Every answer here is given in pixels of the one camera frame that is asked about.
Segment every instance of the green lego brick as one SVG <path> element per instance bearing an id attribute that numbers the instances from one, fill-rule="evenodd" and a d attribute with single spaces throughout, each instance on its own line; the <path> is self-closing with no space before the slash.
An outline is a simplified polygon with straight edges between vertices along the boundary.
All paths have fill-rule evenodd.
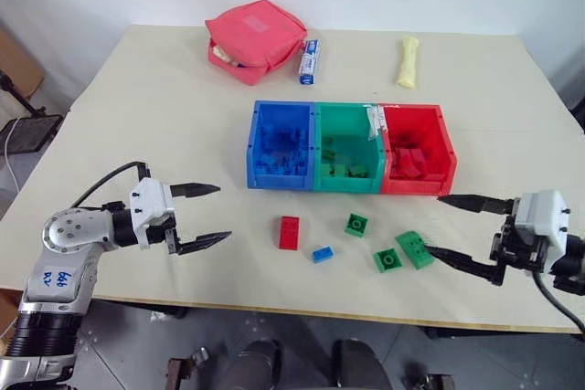
<path id="1" fill-rule="evenodd" d="M 366 233 L 367 218 L 351 214 L 347 220 L 346 233 L 354 237 L 362 237 Z"/>
<path id="2" fill-rule="evenodd" d="M 424 241 L 417 232 L 406 232 L 396 237 L 415 269 L 423 269 L 435 258 L 424 247 Z"/>
<path id="3" fill-rule="evenodd" d="M 336 164 L 334 176 L 335 177 L 347 177 L 347 166 L 345 166 L 344 164 L 339 164 L 339 163 Z"/>
<path id="4" fill-rule="evenodd" d="M 330 177 L 333 169 L 330 163 L 321 163 L 321 176 Z"/>
<path id="5" fill-rule="evenodd" d="M 402 261 L 394 248 L 374 253 L 374 260 L 380 273 L 386 273 L 387 271 L 402 267 Z"/>
<path id="6" fill-rule="evenodd" d="M 349 168 L 349 174 L 352 177 L 367 177 L 367 168 L 363 164 L 358 164 Z"/>
<path id="7" fill-rule="evenodd" d="M 326 150 L 325 148 L 321 151 L 321 157 L 326 160 L 335 160 L 335 151 Z"/>

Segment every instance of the plastic storage bin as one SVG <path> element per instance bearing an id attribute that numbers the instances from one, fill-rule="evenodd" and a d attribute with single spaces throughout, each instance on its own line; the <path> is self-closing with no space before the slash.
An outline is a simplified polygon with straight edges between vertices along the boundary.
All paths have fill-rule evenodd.
<path id="1" fill-rule="evenodd" d="M 379 193 L 386 156 L 369 140 L 368 104 L 315 104 L 315 191 Z"/>
<path id="2" fill-rule="evenodd" d="M 313 189 L 312 102 L 258 100 L 246 155 L 248 187 Z"/>
<path id="3" fill-rule="evenodd" d="M 438 105 L 380 104 L 386 169 L 383 194 L 447 195 L 457 158 Z"/>

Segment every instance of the blue bin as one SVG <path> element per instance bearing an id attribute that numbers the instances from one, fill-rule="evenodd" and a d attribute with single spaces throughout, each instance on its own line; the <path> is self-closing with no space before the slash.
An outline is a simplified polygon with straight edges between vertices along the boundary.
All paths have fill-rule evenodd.
<path id="1" fill-rule="evenodd" d="M 250 189 L 313 190 L 314 103 L 257 100 L 246 163 Z"/>

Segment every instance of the black cable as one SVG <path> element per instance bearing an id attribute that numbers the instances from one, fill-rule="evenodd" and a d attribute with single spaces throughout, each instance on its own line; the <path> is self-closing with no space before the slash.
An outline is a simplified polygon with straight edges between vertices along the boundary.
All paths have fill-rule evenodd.
<path id="1" fill-rule="evenodd" d="M 123 164 L 122 166 L 120 166 L 117 169 L 114 169 L 112 172 L 110 172 L 107 175 L 104 175 L 100 180 L 98 180 L 92 187 L 90 187 L 90 189 L 88 189 L 87 191 L 85 191 L 83 193 L 82 196 L 80 196 L 75 203 L 73 203 L 71 205 L 71 208 L 74 207 L 79 207 L 81 203 L 83 203 L 88 196 L 90 196 L 91 194 L 93 194 L 102 184 L 106 183 L 107 181 L 111 180 L 113 177 L 115 177 L 116 175 L 118 175 L 119 173 L 126 171 L 127 169 L 130 168 L 134 168 L 136 166 L 136 168 L 138 168 L 138 179 L 142 180 L 143 177 L 145 176 L 150 176 L 150 173 L 148 172 L 148 166 L 146 165 L 146 163 L 144 162 L 129 162 L 127 164 Z"/>
<path id="2" fill-rule="evenodd" d="M 575 325 L 581 331 L 583 341 L 585 341 L 585 324 L 583 324 L 583 322 L 581 320 L 579 320 L 579 317 L 577 317 L 575 314 L 573 314 L 571 311 L 569 311 L 561 302 L 559 302 L 555 298 L 555 296 L 553 296 L 550 293 L 549 290 L 547 290 L 547 287 L 545 287 L 545 284 L 542 282 L 542 278 L 540 277 L 540 273 L 533 271 L 532 272 L 532 279 L 534 279 L 534 283 L 537 284 L 538 290 L 542 293 L 543 296 L 545 296 L 545 299 L 547 299 L 550 302 L 550 304 L 552 306 L 554 306 L 555 308 L 557 308 L 561 313 L 565 314 L 569 318 L 569 320 L 571 320 L 573 323 L 575 323 Z"/>

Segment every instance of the robotic arm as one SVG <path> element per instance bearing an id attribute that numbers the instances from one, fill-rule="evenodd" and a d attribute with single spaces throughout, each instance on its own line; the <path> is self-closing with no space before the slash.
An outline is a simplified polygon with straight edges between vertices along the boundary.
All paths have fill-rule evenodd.
<path id="1" fill-rule="evenodd" d="M 139 183 L 130 192 L 130 208 L 113 202 L 80 207 L 97 187 L 136 166 Z M 68 389 L 75 365 L 77 330 L 90 306 L 97 266 L 104 251 L 165 242 L 169 254 L 209 248 L 231 232 L 182 243 L 176 233 L 173 198 L 217 192 L 211 184 L 169 185 L 151 178 L 145 163 L 128 163 L 94 185 L 72 208 L 53 215 L 43 227 L 41 256 L 28 279 L 18 308 L 16 332 L 6 357 L 0 357 L 0 390 Z"/>
<path id="2" fill-rule="evenodd" d="M 446 195 L 439 200 L 476 213 L 505 215 L 505 222 L 500 233 L 494 235 L 489 257 L 494 265 L 476 262 L 468 255 L 447 248 L 427 247 L 435 258 L 497 286 L 504 282 L 508 266 L 532 273 L 547 300 L 575 322 L 585 335 L 583 323 L 552 297 L 540 279 L 540 273 L 550 273 L 554 276 L 555 288 L 585 295 L 585 242 L 568 234 L 570 209 L 559 191 L 545 190 L 508 200 L 481 195 Z"/>

